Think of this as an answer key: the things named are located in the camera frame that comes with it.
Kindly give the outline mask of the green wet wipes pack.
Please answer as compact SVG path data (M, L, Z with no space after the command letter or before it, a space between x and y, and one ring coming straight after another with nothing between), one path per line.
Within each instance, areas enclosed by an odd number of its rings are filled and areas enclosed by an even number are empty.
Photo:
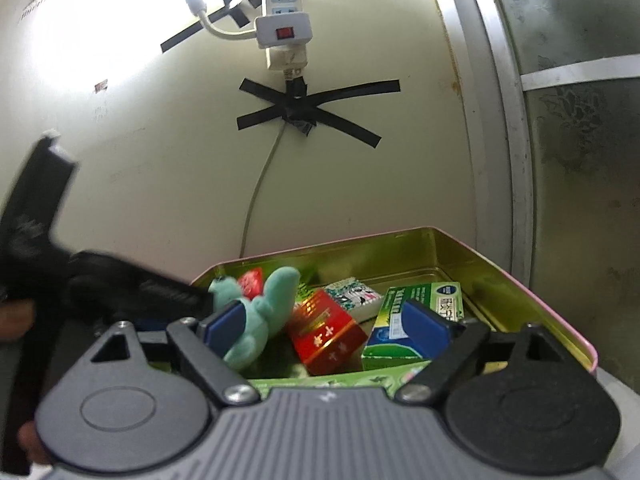
M326 376L251 379L250 384L265 398L273 388L383 388L389 396L420 373L430 361Z

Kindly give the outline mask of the red cigarette box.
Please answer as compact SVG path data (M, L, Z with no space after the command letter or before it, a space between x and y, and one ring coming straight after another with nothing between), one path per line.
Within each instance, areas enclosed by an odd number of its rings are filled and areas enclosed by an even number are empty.
M316 290L294 310L286 331L311 376L333 374L368 339L324 289Z

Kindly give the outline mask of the small wall sticker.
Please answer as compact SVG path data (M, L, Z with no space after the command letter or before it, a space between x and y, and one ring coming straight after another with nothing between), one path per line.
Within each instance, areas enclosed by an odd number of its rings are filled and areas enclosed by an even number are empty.
M106 90L107 88L108 88L108 80L104 79L94 85L94 92L98 93L100 91Z

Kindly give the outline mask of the black tape cross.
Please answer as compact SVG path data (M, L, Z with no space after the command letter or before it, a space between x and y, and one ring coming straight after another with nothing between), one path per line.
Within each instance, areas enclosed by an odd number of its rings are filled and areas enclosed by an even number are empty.
M344 133L346 136L370 146L370 148L378 146L381 142L380 136L348 119L322 110L321 105L361 98L362 96L380 96L381 94L401 92L400 81L391 79L309 94L303 77L285 81L284 91L245 78L240 84L239 90L269 103L269 106L262 110L236 118L236 126L239 130L252 128L275 119L282 119L308 136L312 128L322 124Z

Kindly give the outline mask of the Virjoy tissue pack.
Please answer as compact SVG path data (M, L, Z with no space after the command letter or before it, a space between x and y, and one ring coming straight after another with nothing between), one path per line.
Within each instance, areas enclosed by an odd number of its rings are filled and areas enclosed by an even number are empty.
M324 290L357 323L375 318L382 306L383 296L356 278L344 278Z

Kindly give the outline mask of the teal plush toy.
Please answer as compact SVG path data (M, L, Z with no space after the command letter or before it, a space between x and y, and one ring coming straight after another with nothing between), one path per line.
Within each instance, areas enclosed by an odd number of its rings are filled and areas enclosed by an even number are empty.
M294 310L299 280L299 270L281 266L268 276L262 293L253 299L244 296L239 281L231 276L210 283L215 312L234 300L240 300L245 309L244 332L224 355L228 367L242 372L251 366L268 341L283 330Z

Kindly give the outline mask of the green cardboard box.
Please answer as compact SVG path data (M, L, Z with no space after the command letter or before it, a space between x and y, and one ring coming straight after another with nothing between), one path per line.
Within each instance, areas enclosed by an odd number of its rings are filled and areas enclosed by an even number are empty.
M461 333L461 286L433 282L394 286L383 299L361 352L365 370L431 361Z

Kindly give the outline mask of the frosted glass window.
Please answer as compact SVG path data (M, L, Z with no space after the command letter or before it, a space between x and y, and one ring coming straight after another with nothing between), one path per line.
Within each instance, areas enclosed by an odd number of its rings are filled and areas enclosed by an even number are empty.
M454 0L511 272L639 383L639 0Z

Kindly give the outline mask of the white power strip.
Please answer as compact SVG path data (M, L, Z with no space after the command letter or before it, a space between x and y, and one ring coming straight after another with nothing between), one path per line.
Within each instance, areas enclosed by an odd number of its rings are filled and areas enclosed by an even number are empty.
M226 41L254 40L267 68L286 81L303 77L312 33L304 0L184 0L201 28Z

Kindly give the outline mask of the pink tin box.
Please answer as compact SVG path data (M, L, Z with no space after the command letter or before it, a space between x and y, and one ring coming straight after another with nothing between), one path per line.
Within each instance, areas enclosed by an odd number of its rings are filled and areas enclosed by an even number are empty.
M206 288L220 276L238 278L256 268L270 274L280 266L294 266L310 290L344 278L356 278L380 294L394 286L457 282L465 315L503 333L514 333L527 323L541 324L588 372L598 366L597 350L561 315L495 263L432 226L229 260L211 266L194 283ZM363 370L355 354L330 375ZM273 339L245 374L250 380L311 376L286 337Z

